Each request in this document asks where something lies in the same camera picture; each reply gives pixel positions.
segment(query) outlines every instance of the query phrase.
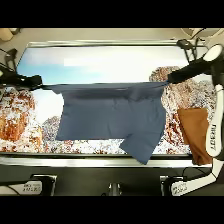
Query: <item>brown cloth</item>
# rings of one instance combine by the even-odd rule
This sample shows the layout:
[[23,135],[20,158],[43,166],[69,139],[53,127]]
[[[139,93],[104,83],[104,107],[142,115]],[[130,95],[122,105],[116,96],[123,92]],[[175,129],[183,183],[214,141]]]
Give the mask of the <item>brown cloth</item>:
[[197,165],[212,163],[212,157],[206,152],[206,133],[209,125],[207,110],[205,108],[178,109],[177,113],[184,143],[190,146],[194,163]]

